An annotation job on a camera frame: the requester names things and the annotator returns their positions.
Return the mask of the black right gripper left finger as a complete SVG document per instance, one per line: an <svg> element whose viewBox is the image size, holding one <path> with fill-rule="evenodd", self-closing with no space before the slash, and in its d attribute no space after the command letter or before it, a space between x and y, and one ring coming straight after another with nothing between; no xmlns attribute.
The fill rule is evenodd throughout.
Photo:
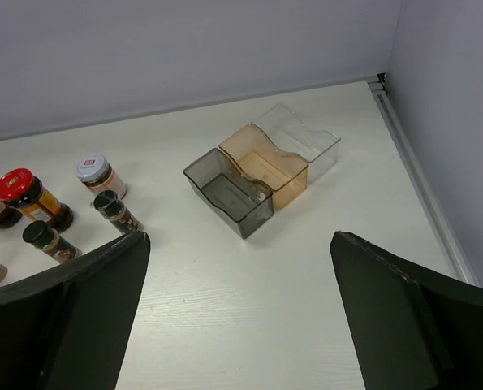
<svg viewBox="0 0 483 390"><path fill-rule="evenodd" d="M0 287L0 389L114 389L149 254L130 232Z"/></svg>

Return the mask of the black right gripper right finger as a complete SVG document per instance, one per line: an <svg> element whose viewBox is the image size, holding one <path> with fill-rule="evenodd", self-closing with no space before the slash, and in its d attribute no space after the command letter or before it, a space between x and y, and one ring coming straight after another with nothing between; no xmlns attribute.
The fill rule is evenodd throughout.
<svg viewBox="0 0 483 390"><path fill-rule="evenodd" d="M367 389L483 389L483 288L351 232L330 254Z"/></svg>

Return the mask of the red lid chili sauce jar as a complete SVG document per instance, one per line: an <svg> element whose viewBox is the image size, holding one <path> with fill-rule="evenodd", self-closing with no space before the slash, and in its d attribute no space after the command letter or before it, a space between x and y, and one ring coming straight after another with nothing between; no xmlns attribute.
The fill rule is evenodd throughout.
<svg viewBox="0 0 483 390"><path fill-rule="evenodd" d="M43 221L58 232L66 231L74 214L27 168L16 168L0 178L0 200L32 221Z"/></svg>

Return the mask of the white lid sauce jar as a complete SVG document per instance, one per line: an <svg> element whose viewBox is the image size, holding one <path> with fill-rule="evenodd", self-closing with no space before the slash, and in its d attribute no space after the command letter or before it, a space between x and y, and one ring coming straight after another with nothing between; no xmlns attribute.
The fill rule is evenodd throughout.
<svg viewBox="0 0 483 390"><path fill-rule="evenodd" d="M94 195L105 190L114 191L120 199L127 194L127 186L103 154L83 157L75 167L75 176Z"/></svg>

